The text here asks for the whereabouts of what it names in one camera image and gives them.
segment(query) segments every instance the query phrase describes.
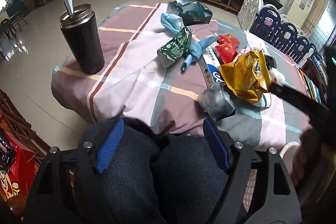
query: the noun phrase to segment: red snack box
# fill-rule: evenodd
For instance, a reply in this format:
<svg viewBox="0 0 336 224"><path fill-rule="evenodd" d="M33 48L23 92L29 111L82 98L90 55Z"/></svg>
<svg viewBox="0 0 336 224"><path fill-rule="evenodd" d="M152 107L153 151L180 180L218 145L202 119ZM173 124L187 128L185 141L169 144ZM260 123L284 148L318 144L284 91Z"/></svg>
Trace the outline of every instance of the red snack box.
<svg viewBox="0 0 336 224"><path fill-rule="evenodd" d="M215 49L224 64L231 63L238 54L234 46L229 43L215 46Z"/></svg>
<svg viewBox="0 0 336 224"><path fill-rule="evenodd" d="M232 46L237 47L240 44L240 41L235 38L232 34L219 35L217 40L218 44L231 43Z"/></svg>
<svg viewBox="0 0 336 224"><path fill-rule="evenodd" d="M24 146L12 134L5 132L13 146L16 155L9 172L0 171L0 183L7 199L18 195L28 194L34 180L35 153Z"/></svg>

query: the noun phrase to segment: green snack bag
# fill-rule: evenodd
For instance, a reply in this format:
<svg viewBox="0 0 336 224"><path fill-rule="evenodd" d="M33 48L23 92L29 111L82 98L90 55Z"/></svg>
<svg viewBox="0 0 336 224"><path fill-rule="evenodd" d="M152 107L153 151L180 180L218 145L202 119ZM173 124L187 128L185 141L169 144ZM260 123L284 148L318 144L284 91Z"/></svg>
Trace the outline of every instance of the green snack bag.
<svg viewBox="0 0 336 224"><path fill-rule="evenodd" d="M188 49L191 43L191 31L184 27L167 44L157 50L157 57L162 67L168 68Z"/></svg>

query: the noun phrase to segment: white plastic chair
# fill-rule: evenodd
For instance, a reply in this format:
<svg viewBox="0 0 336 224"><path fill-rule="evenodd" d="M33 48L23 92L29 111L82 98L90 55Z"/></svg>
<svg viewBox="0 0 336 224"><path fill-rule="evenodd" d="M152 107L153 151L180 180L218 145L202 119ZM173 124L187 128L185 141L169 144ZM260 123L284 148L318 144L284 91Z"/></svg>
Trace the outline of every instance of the white plastic chair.
<svg viewBox="0 0 336 224"><path fill-rule="evenodd" d="M243 6L237 15L238 22L243 30L249 30L263 8L263 0L244 0Z"/></svg>
<svg viewBox="0 0 336 224"><path fill-rule="evenodd" d="M257 9L257 14L260 13L260 10L264 7L264 1L263 0L259 0L259 6Z"/></svg>
<svg viewBox="0 0 336 224"><path fill-rule="evenodd" d="M304 31L302 31L298 26L296 26L295 24L294 24L294 26L296 27L296 29L297 29L297 37L307 37L307 35L305 34L305 32Z"/></svg>
<svg viewBox="0 0 336 224"><path fill-rule="evenodd" d="M250 9L248 13L245 15L243 22L241 23L241 28L243 30L246 30L246 31L250 30L255 20L258 9L259 9L259 0L252 0L250 4Z"/></svg>
<svg viewBox="0 0 336 224"><path fill-rule="evenodd" d="M272 8L274 8L276 11L278 11L278 9L277 9L273 4L266 4L266 5L264 5L264 7L272 7Z"/></svg>
<svg viewBox="0 0 336 224"><path fill-rule="evenodd" d="M239 24L241 25L242 22L244 21L244 18L246 16L246 14L248 13L249 10L249 6L251 4L252 0L244 0L243 5L237 15L237 19Z"/></svg>
<svg viewBox="0 0 336 224"><path fill-rule="evenodd" d="M281 17L281 24L284 24L285 22L290 22L287 15L282 14L282 15L280 15L280 17Z"/></svg>

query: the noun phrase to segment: white floor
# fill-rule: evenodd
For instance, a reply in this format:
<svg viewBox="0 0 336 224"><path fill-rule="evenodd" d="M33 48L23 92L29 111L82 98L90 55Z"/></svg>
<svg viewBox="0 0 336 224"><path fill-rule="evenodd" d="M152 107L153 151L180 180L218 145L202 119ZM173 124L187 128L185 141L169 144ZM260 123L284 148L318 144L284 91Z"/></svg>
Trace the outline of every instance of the white floor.
<svg viewBox="0 0 336 224"><path fill-rule="evenodd" d="M73 0L73 3L91 4L99 24L115 7L131 1L167 3L174 0ZM239 27L234 14L207 6L214 18ZM33 130L50 146L61 150L75 148L89 127L75 112L59 105L50 90L53 68L71 53L59 29L59 17L64 11L63 0L52 0L29 13L25 17L28 25L21 24L22 44L17 41L15 44L20 47L13 47L9 61L0 62L0 88L32 124Z"/></svg>

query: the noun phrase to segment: black thermos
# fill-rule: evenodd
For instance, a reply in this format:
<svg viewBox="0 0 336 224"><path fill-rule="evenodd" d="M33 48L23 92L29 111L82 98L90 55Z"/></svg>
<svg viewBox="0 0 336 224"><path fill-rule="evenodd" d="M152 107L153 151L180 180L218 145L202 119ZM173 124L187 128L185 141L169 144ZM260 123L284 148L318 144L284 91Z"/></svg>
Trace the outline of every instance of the black thermos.
<svg viewBox="0 0 336 224"><path fill-rule="evenodd" d="M64 0L67 11L59 18L61 31L73 55L88 75L99 72L104 64L95 12L90 4L73 7L72 0Z"/></svg>

